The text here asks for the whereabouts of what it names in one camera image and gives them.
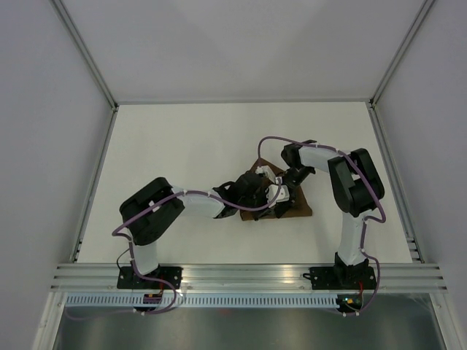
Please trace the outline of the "brown cloth napkin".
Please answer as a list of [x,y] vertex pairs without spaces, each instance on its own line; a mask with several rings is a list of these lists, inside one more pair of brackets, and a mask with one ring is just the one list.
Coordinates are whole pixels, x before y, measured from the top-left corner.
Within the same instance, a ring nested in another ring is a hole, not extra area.
[[[270,163],[263,158],[256,160],[252,165],[250,171],[253,172],[258,166],[269,166],[277,177],[282,179],[282,173],[284,172],[281,168],[278,168],[273,163]],[[283,219],[283,218],[294,218],[294,217],[310,217],[312,216],[312,209],[306,202],[304,191],[301,186],[295,191],[290,192],[290,200],[284,203],[277,203],[272,207],[274,213],[270,216],[263,217],[260,219]],[[240,217],[242,221],[258,221],[260,219],[253,219],[251,214],[247,214],[245,211],[240,211]]]

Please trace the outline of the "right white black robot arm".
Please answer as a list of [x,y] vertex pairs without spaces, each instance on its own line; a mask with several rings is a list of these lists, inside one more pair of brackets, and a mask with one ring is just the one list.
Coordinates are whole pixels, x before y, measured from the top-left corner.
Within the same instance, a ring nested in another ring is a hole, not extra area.
[[330,267],[311,267],[303,277],[313,290],[376,289],[377,277],[364,250],[367,222],[386,221],[380,200],[385,189],[367,149],[349,153],[308,140],[284,146],[288,187],[300,185],[316,170],[327,173],[333,198],[342,212],[341,240]]

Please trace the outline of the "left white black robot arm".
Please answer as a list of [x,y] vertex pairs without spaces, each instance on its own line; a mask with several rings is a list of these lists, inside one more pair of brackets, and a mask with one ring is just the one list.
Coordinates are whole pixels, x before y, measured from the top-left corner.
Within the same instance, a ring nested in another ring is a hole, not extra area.
[[119,208],[123,224],[114,236],[129,240],[134,281],[153,288],[159,280],[157,241],[180,217],[224,219],[238,211],[265,211],[277,202],[282,189],[278,179],[268,187],[264,177],[246,172],[236,181],[209,190],[187,190],[158,177],[126,199]]

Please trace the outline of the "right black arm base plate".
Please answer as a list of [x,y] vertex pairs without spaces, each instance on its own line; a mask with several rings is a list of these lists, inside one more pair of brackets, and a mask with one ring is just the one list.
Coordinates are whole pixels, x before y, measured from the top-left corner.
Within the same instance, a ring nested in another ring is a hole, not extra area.
[[359,271],[337,267],[311,267],[302,277],[310,281],[313,290],[373,290],[377,278],[372,267]]

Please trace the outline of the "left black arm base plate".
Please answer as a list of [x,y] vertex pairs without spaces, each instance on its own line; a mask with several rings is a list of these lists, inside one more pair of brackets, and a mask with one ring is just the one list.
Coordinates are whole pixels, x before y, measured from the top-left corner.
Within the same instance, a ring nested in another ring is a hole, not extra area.
[[120,268],[117,289],[179,289],[182,281],[182,268],[179,266],[159,266],[143,278],[136,275],[131,266]]

